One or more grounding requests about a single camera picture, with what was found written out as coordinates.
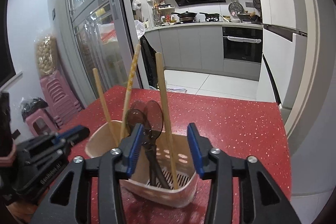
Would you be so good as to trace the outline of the white refrigerator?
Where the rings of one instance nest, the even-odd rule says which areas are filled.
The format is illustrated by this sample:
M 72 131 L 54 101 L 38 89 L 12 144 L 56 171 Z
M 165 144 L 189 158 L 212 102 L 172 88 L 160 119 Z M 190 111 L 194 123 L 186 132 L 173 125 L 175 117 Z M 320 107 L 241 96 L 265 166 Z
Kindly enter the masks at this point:
M 307 49 L 305 0 L 261 0 L 263 57 L 276 89 L 276 101 L 292 109 Z

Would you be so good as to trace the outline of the black plastic bag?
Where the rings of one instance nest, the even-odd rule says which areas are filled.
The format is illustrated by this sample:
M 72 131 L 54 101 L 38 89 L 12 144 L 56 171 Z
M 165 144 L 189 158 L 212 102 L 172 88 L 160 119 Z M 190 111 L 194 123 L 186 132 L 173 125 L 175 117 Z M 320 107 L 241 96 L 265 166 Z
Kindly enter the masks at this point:
M 22 120 L 25 122 L 27 117 L 34 114 L 39 109 L 45 109 L 48 106 L 48 103 L 41 97 L 23 100 L 20 104 Z

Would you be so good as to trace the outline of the black wok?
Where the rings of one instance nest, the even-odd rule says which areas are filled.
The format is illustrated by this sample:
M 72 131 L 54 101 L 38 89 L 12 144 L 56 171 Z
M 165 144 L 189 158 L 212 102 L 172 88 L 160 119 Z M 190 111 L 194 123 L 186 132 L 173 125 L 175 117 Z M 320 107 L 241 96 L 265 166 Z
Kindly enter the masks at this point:
M 194 22 L 197 17 L 197 13 L 188 11 L 183 13 L 172 12 L 172 14 L 177 15 L 179 17 L 179 21 L 183 23 Z

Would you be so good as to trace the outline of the built-in black oven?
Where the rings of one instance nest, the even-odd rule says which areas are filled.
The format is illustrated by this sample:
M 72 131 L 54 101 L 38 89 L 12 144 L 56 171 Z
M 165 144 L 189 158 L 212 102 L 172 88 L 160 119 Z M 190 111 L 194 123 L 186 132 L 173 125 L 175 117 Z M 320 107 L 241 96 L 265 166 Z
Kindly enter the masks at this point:
M 263 31 L 256 28 L 223 27 L 224 59 L 261 63 Z

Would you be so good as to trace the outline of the large spoon black handle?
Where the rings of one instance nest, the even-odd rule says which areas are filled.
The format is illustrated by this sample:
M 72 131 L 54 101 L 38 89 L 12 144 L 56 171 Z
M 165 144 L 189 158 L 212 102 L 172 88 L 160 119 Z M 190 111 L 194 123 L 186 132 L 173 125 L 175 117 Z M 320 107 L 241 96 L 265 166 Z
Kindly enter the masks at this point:
M 156 148 L 156 172 L 157 172 L 157 181 L 159 182 L 160 186 L 164 189 L 170 189 L 170 186 L 163 174 L 163 171 L 157 161 L 157 145 L 156 141 L 158 137 L 161 135 L 163 130 L 163 112 L 161 106 L 158 102 L 151 100 L 146 103 L 145 115 L 147 120 L 151 125 L 152 131 L 152 143 L 155 145 Z

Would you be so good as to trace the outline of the diagonal wooden chopstick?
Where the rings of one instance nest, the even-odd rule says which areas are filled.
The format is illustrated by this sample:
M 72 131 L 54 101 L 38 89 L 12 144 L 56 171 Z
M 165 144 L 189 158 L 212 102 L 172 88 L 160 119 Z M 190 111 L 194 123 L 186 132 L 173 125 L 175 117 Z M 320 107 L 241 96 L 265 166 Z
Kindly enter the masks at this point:
M 104 91 L 103 91 L 103 88 L 102 88 L 102 85 L 101 85 L 100 75 L 99 75 L 98 69 L 93 68 L 92 71 L 93 71 L 93 76 L 94 76 L 94 80 L 95 80 L 95 84 L 96 84 L 96 89 L 98 91 L 99 99 L 100 99 L 101 106 L 102 106 L 102 109 L 103 109 L 103 113 L 104 113 L 106 122 L 107 122 L 108 127 L 109 127 L 109 131 L 110 131 L 110 133 L 113 137 L 114 142 L 116 143 L 116 145 L 118 145 L 118 139 L 116 138 L 116 135 L 114 134 L 114 131 L 113 131 L 113 124 L 112 124 L 112 120 L 111 120 L 111 117 L 110 117 L 108 106 L 106 104 L 106 100 L 105 100 L 105 97 L 104 97 Z

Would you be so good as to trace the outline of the pink plastic stool stack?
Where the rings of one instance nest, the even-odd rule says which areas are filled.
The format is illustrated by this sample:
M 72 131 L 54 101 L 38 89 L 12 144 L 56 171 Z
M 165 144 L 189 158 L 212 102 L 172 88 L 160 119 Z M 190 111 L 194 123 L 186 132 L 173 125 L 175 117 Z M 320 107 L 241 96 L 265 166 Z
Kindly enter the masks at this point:
M 40 80 L 45 101 L 58 128 L 64 127 L 72 120 L 82 107 L 73 94 L 66 79 L 58 70 Z

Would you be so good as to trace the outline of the yellow patterned chopstick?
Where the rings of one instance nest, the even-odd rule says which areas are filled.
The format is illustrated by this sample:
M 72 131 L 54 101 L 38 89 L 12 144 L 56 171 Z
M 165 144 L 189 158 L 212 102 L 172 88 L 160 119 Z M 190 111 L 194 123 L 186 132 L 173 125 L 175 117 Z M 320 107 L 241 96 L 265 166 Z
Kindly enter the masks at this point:
M 140 51 L 141 51 L 141 44 L 138 43 L 135 47 L 135 52 L 134 52 L 133 59 L 131 62 L 129 77 L 127 80 L 126 93 L 125 93 L 125 99 L 124 99 L 124 104 L 123 104 L 122 124 L 121 124 L 121 129 L 120 129 L 120 140 L 122 140 L 125 137 L 125 133 L 126 133 L 126 114 L 129 109 L 131 90 L 133 87 L 133 80 L 135 76 L 135 71 L 137 69 L 137 62 L 138 62 Z

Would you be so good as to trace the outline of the glass sliding door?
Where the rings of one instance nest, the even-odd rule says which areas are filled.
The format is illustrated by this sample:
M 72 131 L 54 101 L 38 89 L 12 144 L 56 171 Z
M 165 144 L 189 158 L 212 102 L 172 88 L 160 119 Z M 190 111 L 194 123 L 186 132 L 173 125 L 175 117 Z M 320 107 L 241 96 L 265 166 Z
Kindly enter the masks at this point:
M 125 86 L 138 42 L 130 0 L 55 0 L 54 24 L 63 68 L 81 105 Z

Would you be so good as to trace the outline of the small dark spoon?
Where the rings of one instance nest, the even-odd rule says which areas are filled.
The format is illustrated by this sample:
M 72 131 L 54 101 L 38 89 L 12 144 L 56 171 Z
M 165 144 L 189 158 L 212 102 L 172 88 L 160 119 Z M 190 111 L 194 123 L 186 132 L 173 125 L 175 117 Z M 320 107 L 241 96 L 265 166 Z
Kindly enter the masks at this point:
M 149 181 L 151 186 L 157 184 L 156 172 L 156 148 L 152 143 L 151 125 L 147 120 L 145 113 L 137 108 L 131 108 L 126 113 L 126 125 L 130 129 L 130 135 L 135 133 L 135 136 L 141 142 L 145 149 L 145 155 L 149 162 Z

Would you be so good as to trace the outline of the bag of nuts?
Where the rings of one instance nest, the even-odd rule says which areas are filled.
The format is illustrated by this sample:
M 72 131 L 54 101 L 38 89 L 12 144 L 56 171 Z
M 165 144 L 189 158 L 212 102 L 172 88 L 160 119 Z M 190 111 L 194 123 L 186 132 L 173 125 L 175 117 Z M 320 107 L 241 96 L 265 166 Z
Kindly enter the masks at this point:
M 56 38 L 51 34 L 40 36 L 34 46 L 38 75 L 42 79 L 54 73 L 58 66 Z

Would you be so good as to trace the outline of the small pink stool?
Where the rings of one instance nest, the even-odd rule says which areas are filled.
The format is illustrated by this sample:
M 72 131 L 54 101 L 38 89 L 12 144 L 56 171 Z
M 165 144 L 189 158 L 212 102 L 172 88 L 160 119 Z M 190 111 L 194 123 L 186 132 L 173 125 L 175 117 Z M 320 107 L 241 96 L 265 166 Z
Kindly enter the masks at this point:
M 26 124 L 34 136 L 58 131 L 54 121 L 45 109 L 38 109 L 36 112 L 28 116 L 26 118 Z

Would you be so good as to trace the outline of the plain wooden chopstick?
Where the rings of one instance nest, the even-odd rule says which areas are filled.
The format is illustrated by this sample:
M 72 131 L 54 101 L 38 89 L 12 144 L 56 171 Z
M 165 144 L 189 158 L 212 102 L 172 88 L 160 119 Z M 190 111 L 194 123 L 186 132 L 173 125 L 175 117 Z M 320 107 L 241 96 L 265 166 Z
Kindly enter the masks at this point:
M 155 62 L 157 66 L 158 86 L 159 86 L 159 92 L 160 92 L 160 97 L 161 97 L 163 120 L 164 120 L 164 125 L 165 125 L 165 134 L 166 134 L 167 144 L 169 146 L 171 174 L 173 177 L 173 188 L 178 189 L 179 186 L 178 186 L 178 179 L 177 179 L 177 169 L 176 169 L 176 164 L 175 164 L 174 143 L 173 143 L 173 134 L 171 130 L 169 104 L 168 104 L 167 90 L 166 90 L 166 84 L 165 84 L 163 57 L 160 52 L 157 52 L 155 54 Z

